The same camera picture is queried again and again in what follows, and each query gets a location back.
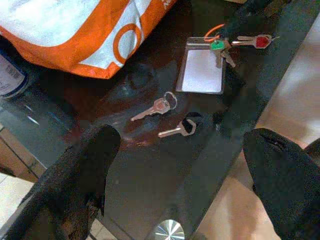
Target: glass table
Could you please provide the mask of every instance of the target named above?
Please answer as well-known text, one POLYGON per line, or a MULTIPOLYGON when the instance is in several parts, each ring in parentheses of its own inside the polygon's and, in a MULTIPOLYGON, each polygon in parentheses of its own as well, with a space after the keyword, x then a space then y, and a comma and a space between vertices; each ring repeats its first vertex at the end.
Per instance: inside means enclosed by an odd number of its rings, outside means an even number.
POLYGON ((261 26, 280 40, 265 50, 232 50, 237 67, 227 67, 223 95, 175 92, 186 39, 238 7, 178 1, 112 79, 48 70, 22 96, 0 102, 0 122, 46 168, 91 125, 113 126, 121 146, 107 175, 102 223, 118 239, 140 240, 173 219, 189 239, 319 12, 318 3, 293 1, 261 26), (175 110, 130 121, 167 91, 177 96, 175 110), (158 138, 188 113, 201 115, 194 135, 158 138))

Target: orange and white bag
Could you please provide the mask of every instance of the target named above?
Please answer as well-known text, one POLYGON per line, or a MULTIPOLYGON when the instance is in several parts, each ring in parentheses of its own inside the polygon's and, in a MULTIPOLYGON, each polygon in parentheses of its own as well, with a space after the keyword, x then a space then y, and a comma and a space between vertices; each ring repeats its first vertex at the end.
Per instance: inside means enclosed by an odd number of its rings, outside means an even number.
POLYGON ((177 0, 0 0, 0 34, 29 62, 109 79, 177 0))

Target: key ring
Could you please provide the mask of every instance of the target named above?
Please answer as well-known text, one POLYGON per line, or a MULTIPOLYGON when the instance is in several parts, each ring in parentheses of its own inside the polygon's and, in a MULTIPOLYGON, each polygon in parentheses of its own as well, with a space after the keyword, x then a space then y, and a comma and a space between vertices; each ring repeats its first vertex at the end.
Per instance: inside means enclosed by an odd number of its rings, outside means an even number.
POLYGON ((170 92, 170 91, 165 92, 165 94, 163 95, 163 99, 164 99, 165 103, 170 106, 170 109, 171 109, 171 110, 175 109, 175 108, 177 107, 177 105, 178 105, 178 100, 177 100, 176 95, 174 95, 174 94, 173 94, 172 92, 170 92), (171 107, 171 106, 170 106, 170 103, 169 103, 168 100, 167 100, 167 96, 168 96, 168 95, 171 95, 171 97, 174 99, 174 102, 175 102, 174 107, 171 107))

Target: orange cord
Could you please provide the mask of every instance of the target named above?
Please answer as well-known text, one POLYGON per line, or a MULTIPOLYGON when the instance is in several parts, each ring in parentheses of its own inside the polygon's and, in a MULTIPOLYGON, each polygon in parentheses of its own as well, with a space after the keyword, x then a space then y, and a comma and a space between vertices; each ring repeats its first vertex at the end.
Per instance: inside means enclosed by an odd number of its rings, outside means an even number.
POLYGON ((209 35, 212 34, 215 30, 218 30, 222 28, 225 24, 220 24, 218 26, 215 26, 214 28, 211 28, 205 35, 204 35, 204 41, 208 43, 212 43, 214 40, 217 40, 220 38, 220 35, 214 36, 209 38, 209 35))

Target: glass tabletop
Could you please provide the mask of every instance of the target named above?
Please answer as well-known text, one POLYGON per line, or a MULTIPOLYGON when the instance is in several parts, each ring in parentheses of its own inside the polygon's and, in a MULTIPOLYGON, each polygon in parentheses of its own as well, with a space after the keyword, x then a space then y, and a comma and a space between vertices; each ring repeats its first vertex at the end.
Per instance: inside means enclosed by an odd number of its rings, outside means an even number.
MULTIPOLYGON (((244 133, 255 127, 313 22, 312 17, 305 20, 294 41, 275 41, 263 51, 235 49, 237 67, 227 67, 222 95, 175 92, 186 39, 203 36, 238 6, 178 1, 112 79, 48 70, 19 98, 1 100, 0 122, 46 168, 90 126, 113 126, 121 145, 107 175, 104 225, 118 239, 145 239, 152 238, 157 224, 174 219, 188 238, 241 151, 244 133), (282 48, 282 58, 273 58, 282 48), (167 91, 176 95, 176 109, 130 121, 167 91), (194 135, 158 137, 188 113, 201 115, 194 135)), ((288 21, 290 14, 282 14, 277 23, 288 21)), ((292 25, 264 27, 279 33, 292 25)))

